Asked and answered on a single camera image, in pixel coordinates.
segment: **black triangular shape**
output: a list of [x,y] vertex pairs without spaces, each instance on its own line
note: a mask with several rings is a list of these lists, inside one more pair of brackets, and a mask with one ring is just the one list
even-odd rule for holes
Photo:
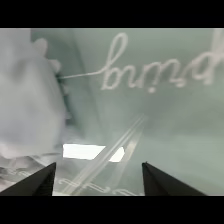
[[146,196],[206,196],[147,162],[142,171]]
[[0,193],[0,196],[52,196],[56,163],[32,174]]

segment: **bright white light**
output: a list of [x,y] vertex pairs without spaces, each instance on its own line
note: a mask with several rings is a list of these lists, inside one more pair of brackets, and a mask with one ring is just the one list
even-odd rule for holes
[[[92,160],[105,148],[99,145],[64,144],[63,157]],[[124,156],[124,148],[120,147],[110,158],[110,162],[120,162]]]

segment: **blurry white object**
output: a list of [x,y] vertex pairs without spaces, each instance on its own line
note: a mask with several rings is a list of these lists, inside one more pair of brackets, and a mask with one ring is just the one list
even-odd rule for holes
[[1,28],[0,48],[0,157],[55,153],[65,107],[49,62],[23,30]]
[[[105,148],[99,145],[79,145],[79,144],[64,144],[63,157],[73,159],[95,159],[96,156]],[[110,158],[110,162],[120,162],[124,156],[124,148],[120,147],[115,154]]]

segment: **black object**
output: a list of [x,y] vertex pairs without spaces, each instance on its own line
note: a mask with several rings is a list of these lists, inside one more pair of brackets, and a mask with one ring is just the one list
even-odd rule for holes
[[206,196],[147,162],[142,171],[146,196]]
[[39,170],[0,193],[0,196],[52,196],[56,163]]

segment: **chalkboard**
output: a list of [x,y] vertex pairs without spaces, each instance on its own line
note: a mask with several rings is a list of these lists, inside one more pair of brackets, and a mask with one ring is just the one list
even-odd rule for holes
[[[40,38],[46,57],[61,64],[67,125],[81,136],[74,142],[106,146],[83,168],[98,167],[89,181],[101,175],[105,187],[123,181],[140,193],[148,161],[206,194],[224,194],[222,29],[33,30],[32,41]],[[109,172],[103,159],[121,146],[124,161]]]

